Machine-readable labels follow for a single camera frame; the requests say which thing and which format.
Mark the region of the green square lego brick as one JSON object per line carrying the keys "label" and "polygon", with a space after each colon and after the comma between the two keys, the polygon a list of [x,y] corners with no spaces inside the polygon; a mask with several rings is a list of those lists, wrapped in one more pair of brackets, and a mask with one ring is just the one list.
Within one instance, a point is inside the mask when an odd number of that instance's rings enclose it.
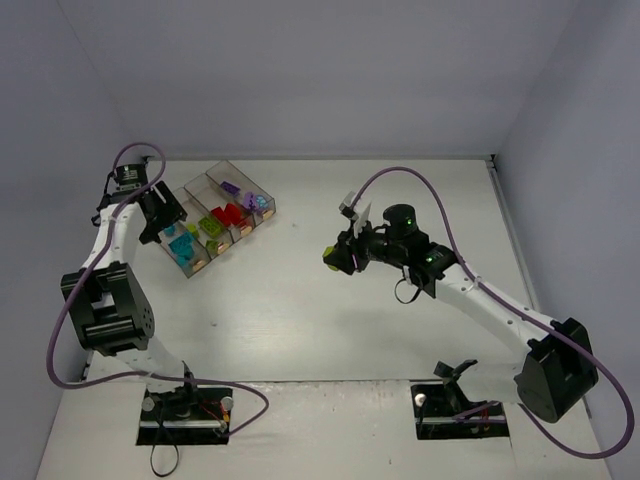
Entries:
{"label": "green square lego brick", "polygon": [[186,228],[194,238],[198,238],[199,237],[199,230],[195,225],[187,224]]}

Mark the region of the green long lego brick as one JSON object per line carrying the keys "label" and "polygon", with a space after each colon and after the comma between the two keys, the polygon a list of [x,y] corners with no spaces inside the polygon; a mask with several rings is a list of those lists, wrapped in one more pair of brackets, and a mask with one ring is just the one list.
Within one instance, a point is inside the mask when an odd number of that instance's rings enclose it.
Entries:
{"label": "green long lego brick", "polygon": [[204,216],[198,221],[199,227],[212,239],[215,239],[225,232],[225,227],[215,218]]}

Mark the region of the green arched lego piece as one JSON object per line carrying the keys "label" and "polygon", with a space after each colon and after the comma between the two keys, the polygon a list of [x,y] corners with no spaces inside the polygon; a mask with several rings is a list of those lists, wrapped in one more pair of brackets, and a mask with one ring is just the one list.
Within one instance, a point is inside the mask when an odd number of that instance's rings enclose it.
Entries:
{"label": "green arched lego piece", "polygon": [[218,242],[215,240],[208,240],[205,247],[209,252],[216,252],[218,250]]}

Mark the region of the red arched lego piece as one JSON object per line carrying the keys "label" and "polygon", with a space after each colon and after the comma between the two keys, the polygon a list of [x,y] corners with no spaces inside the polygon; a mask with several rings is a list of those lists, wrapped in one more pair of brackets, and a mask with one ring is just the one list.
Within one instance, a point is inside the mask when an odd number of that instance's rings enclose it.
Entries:
{"label": "red arched lego piece", "polygon": [[225,212],[231,223],[238,228],[252,225],[251,214],[235,203],[228,203],[225,207]]}

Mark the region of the lilac oval lego piece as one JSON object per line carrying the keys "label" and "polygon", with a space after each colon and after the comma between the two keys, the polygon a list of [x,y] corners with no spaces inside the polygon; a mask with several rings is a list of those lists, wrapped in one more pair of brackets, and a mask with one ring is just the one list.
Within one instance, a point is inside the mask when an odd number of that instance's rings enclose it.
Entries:
{"label": "lilac oval lego piece", "polygon": [[251,191],[245,193],[243,197],[243,207],[248,211],[254,211],[256,209],[256,197],[255,194]]}

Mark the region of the cyan arched lego piece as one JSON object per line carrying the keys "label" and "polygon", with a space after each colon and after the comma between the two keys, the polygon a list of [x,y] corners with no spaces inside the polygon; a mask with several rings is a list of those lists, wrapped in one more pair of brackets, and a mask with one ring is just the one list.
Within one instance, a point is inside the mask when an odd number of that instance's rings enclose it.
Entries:
{"label": "cyan arched lego piece", "polygon": [[179,237],[176,237],[170,244],[169,248],[175,255],[194,255],[193,249],[194,237],[189,231],[184,232]]}

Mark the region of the red long lego brick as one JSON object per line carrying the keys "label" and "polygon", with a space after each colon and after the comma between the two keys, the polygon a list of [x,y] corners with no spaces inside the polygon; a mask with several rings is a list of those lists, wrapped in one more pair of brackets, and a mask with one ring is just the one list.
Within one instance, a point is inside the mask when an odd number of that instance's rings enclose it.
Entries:
{"label": "red long lego brick", "polygon": [[223,208],[215,207],[214,209],[211,210],[211,214],[225,228],[229,228],[232,225],[231,221],[229,220],[229,217],[226,215],[226,212]]}

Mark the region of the cyan curved lego brick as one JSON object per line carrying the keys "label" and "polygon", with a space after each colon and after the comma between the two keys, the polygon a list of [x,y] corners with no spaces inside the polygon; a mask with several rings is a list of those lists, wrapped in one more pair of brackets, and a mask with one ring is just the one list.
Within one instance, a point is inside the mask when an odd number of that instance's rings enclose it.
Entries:
{"label": "cyan curved lego brick", "polygon": [[176,262],[181,268],[186,268],[194,263],[194,255],[176,255]]}

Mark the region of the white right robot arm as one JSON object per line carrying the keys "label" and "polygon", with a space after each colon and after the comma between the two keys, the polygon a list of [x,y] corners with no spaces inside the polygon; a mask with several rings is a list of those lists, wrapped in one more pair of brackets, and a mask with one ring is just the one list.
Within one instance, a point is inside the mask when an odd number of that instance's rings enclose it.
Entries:
{"label": "white right robot arm", "polygon": [[528,312],[524,306],[509,311],[463,270],[453,250],[431,241],[418,228],[412,206],[387,208],[385,222],[378,227],[369,221],[367,209],[357,211],[341,204],[339,210],[350,225],[323,255],[329,268],[352,275],[372,261],[395,267],[404,281],[462,312],[512,352],[513,360],[499,365],[483,366],[475,359],[457,367],[437,364],[435,375],[469,401],[521,404],[537,418],[556,423],[597,384],[596,367],[574,349],[591,348],[581,323],[572,318],[559,322],[530,311],[530,316],[553,330],[547,333],[523,319]]}

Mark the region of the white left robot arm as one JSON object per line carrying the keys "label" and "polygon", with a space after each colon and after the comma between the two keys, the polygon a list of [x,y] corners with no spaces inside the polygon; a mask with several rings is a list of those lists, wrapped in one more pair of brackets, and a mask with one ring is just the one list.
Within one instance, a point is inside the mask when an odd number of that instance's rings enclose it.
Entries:
{"label": "white left robot arm", "polygon": [[160,242],[165,228],[186,218],[164,182],[148,185],[146,165],[121,165],[109,178],[94,224],[96,240],[78,271],[61,279],[61,292],[83,349],[113,358],[137,372],[153,395],[189,387],[186,364],[155,335],[155,315],[135,276],[137,248]]}

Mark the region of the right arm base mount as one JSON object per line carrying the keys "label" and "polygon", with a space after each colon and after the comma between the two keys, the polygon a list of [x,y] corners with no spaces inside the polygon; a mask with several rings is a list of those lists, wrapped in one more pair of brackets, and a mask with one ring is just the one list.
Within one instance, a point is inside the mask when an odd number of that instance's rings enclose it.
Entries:
{"label": "right arm base mount", "polygon": [[460,376],[478,363],[465,360],[456,367],[439,361],[437,381],[410,386],[416,438],[420,441],[508,438],[504,407],[498,402],[470,401],[458,385]]}

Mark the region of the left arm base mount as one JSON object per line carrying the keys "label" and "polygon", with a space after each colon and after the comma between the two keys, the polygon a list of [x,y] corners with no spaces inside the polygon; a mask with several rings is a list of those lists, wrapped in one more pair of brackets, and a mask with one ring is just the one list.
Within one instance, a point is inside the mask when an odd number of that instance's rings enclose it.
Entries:
{"label": "left arm base mount", "polygon": [[146,390],[136,445],[227,445],[233,406],[228,387],[186,387],[166,394]]}

